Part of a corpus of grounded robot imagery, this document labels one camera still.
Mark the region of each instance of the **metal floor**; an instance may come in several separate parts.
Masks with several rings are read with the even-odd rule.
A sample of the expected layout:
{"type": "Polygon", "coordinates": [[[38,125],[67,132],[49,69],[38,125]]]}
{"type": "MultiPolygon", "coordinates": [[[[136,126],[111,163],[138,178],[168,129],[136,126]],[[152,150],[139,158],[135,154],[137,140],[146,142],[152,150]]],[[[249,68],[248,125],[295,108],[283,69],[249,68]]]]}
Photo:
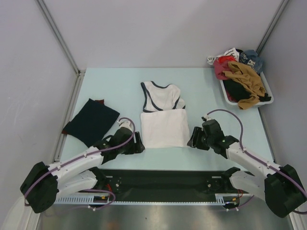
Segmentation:
{"type": "Polygon", "coordinates": [[[97,212],[85,208],[58,215],[41,214],[37,230],[292,230],[289,218],[279,218],[254,198],[237,211],[213,206],[113,205],[97,212]]]}

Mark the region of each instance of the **table surface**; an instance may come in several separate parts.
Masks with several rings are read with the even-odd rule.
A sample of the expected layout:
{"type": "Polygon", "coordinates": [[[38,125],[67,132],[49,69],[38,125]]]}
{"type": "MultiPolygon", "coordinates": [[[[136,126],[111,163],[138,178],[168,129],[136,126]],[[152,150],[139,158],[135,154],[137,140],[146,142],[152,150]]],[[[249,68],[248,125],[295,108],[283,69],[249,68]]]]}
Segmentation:
{"type": "MultiPolygon", "coordinates": [[[[144,94],[140,83],[154,81],[157,85],[175,84],[181,89],[181,98],[186,102],[190,134],[195,126],[202,124],[201,117],[213,109],[229,109],[221,85],[213,69],[203,68],[92,68],[87,69],[81,86],[73,117],[78,114],[89,98],[105,100],[105,105],[120,112],[119,117],[129,117],[141,132],[140,114],[144,94]]],[[[264,127],[257,108],[245,111],[238,107],[229,109],[243,122],[243,144],[262,157],[272,161],[272,154],[266,139],[264,127]]],[[[215,112],[216,119],[225,135],[239,138],[240,125],[228,113],[215,112]]],[[[118,129],[114,124],[106,135],[118,129]]],[[[86,150],[80,140],[68,135],[61,155],[61,161],[86,150]]],[[[146,149],[143,153],[118,155],[113,161],[100,166],[104,169],[139,170],[195,170],[224,171],[231,167],[244,168],[211,149],[203,151],[193,148],[146,149]]]]}

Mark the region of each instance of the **white wall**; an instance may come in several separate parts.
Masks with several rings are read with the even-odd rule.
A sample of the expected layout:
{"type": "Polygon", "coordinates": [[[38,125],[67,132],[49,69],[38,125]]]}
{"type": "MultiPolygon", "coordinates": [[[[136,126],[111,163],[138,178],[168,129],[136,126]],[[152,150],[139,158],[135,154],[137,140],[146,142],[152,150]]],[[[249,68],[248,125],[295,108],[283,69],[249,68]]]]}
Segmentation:
{"type": "Polygon", "coordinates": [[[280,164],[288,163],[294,166],[305,189],[307,189],[306,9],[305,0],[290,2],[265,46],[262,54],[265,59],[264,71],[275,101],[261,108],[277,161],[280,164]]]}
{"type": "Polygon", "coordinates": [[[74,81],[35,1],[0,1],[0,226],[32,166],[50,161],[74,81]]]}
{"type": "Polygon", "coordinates": [[[256,49],[281,0],[46,0],[79,68],[203,67],[256,49]]]}

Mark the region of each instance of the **white basket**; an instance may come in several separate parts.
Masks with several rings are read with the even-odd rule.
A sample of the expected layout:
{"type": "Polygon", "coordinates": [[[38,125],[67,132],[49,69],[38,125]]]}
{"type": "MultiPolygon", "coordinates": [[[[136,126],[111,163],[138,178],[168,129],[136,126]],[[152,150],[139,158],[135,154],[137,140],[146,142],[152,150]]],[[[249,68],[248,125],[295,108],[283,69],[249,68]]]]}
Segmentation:
{"type": "MultiPolygon", "coordinates": [[[[269,87],[269,84],[267,82],[267,80],[265,79],[265,76],[263,74],[263,72],[260,74],[260,77],[261,77],[261,81],[263,83],[263,86],[265,88],[265,91],[266,93],[268,94],[269,97],[271,97],[271,100],[268,101],[268,102],[258,102],[257,104],[254,105],[254,107],[260,107],[264,104],[271,104],[273,103],[274,101],[274,97],[273,97],[273,94],[271,92],[271,89],[269,87]]],[[[226,102],[231,105],[231,106],[238,106],[238,103],[237,102],[231,102],[228,97],[227,97],[227,94],[226,94],[226,90],[225,90],[225,86],[224,86],[224,83],[223,83],[223,80],[220,80],[220,83],[221,83],[221,87],[222,87],[222,90],[223,90],[223,94],[224,94],[224,97],[225,97],[225,100],[226,102]]]]}

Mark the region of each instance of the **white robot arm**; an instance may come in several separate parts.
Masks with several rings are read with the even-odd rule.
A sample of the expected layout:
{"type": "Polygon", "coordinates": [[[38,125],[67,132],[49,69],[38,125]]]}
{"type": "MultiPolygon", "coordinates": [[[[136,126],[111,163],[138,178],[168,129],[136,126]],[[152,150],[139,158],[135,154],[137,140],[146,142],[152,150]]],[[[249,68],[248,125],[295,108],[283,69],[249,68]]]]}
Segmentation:
{"type": "Polygon", "coordinates": [[[248,173],[236,167],[225,171],[234,188],[264,200],[271,211],[282,218],[307,200],[306,192],[292,166],[282,167],[243,147],[238,139],[225,136],[216,120],[206,116],[203,121],[202,128],[194,128],[188,145],[202,150],[212,148],[215,153],[246,168],[248,173]]]}
{"type": "MultiPolygon", "coordinates": [[[[194,128],[188,146],[202,150],[212,148],[215,153],[246,168],[248,172],[236,167],[224,172],[234,188],[264,200],[279,217],[287,216],[306,201],[302,183],[293,167],[281,167],[267,161],[244,148],[233,136],[225,136],[216,120],[209,117],[203,120],[202,128],[194,128]]],[[[115,135],[106,137],[73,159],[47,166],[43,162],[36,164],[20,188],[34,212],[45,211],[62,196],[85,189],[102,189],[106,178],[97,166],[113,160],[118,154],[140,153],[145,149],[140,134],[134,130],[131,120],[120,123],[115,135]]]]}

